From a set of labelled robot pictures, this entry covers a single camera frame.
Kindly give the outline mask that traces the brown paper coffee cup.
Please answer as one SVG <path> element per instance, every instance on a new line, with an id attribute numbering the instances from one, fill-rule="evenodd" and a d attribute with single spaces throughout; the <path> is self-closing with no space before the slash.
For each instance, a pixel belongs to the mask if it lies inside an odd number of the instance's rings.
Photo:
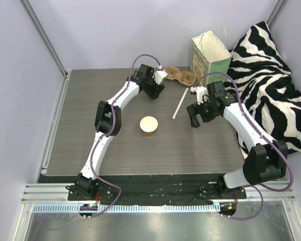
<path id="1" fill-rule="evenodd" d="M 158 128 L 158 121 L 153 116 L 145 116 L 140 120 L 139 127 L 142 133 L 150 138 L 153 137 Z"/>

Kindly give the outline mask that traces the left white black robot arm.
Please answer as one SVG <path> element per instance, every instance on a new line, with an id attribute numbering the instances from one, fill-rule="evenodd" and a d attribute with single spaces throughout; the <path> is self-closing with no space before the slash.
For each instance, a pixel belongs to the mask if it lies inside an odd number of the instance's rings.
<path id="1" fill-rule="evenodd" d="M 99 102 L 91 151 L 74 184 L 66 186 L 69 200 L 92 200 L 97 196 L 101 163 L 108 146 L 121 129 L 122 110 L 142 91 L 152 100 L 158 98 L 165 88 L 162 81 L 167 76 L 168 73 L 162 67 L 154 70 L 142 64 L 138 70 L 133 70 L 118 93 L 107 101 Z"/>

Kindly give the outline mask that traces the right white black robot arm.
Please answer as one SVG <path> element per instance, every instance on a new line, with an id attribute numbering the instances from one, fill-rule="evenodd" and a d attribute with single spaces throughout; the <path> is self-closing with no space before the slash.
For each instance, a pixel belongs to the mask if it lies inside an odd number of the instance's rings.
<path id="1" fill-rule="evenodd" d="M 197 97 L 197 101 L 187 107 L 191 127 L 200 126 L 197 117 L 208 123 L 222 116 L 235 128 L 248 150 L 240 169 L 218 177 L 216 191 L 220 197 L 228 198 L 245 185 L 262 184 L 286 175 L 286 143 L 266 133 L 249 114 L 241 99 L 225 90 L 223 82 L 191 87 L 190 92 Z"/>

